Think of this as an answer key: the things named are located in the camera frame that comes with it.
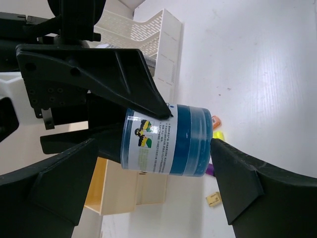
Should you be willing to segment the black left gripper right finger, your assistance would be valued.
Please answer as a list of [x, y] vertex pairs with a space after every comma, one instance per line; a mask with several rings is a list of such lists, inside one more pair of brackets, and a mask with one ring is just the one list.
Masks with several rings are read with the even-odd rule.
[[317, 180], [250, 156], [220, 139], [211, 159], [237, 238], [315, 238]]

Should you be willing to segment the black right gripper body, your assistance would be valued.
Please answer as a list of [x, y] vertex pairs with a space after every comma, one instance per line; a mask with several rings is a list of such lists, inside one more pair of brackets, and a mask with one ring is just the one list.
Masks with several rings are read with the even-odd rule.
[[0, 70], [22, 74], [29, 103], [47, 129], [79, 122], [96, 90], [97, 0], [51, 0], [53, 18], [0, 14]]

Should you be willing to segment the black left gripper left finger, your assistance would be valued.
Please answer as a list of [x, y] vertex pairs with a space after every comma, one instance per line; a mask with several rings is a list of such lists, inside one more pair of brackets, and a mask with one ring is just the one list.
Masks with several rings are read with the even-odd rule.
[[2, 238], [70, 238], [79, 224], [98, 156], [88, 139], [0, 177]]

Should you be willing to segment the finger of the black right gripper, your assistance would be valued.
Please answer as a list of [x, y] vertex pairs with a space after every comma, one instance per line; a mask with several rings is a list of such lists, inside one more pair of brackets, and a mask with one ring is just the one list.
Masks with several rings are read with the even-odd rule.
[[16, 58], [35, 109], [82, 105], [91, 93], [156, 119], [172, 115], [138, 49], [19, 45]]
[[88, 139], [94, 139], [98, 144], [99, 157], [120, 164], [123, 128], [123, 123], [116, 123], [85, 130], [46, 135], [40, 137], [40, 142], [44, 154], [57, 154]]

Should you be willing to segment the beige wooden drawer cabinet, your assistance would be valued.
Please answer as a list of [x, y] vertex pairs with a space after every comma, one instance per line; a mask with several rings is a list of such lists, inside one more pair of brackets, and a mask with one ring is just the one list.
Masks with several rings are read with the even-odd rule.
[[101, 216], [133, 212], [138, 205], [165, 202], [167, 175], [124, 170], [98, 157], [85, 207]]

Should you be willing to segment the purple highlighter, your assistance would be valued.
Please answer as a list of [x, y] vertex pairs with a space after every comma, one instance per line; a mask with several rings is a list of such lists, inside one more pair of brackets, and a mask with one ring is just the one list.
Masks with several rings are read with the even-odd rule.
[[214, 175], [214, 167], [213, 167], [213, 164], [209, 163], [208, 164], [208, 167], [207, 167], [207, 170], [206, 170], [206, 174], [207, 175], [210, 175], [210, 176], [215, 176]]

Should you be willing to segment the blue gel jar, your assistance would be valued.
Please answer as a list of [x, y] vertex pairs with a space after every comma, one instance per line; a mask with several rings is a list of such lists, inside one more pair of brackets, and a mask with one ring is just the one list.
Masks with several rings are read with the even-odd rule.
[[155, 119], [128, 109], [121, 166], [146, 173], [201, 177], [210, 162], [212, 117], [205, 108], [169, 104], [172, 116]]

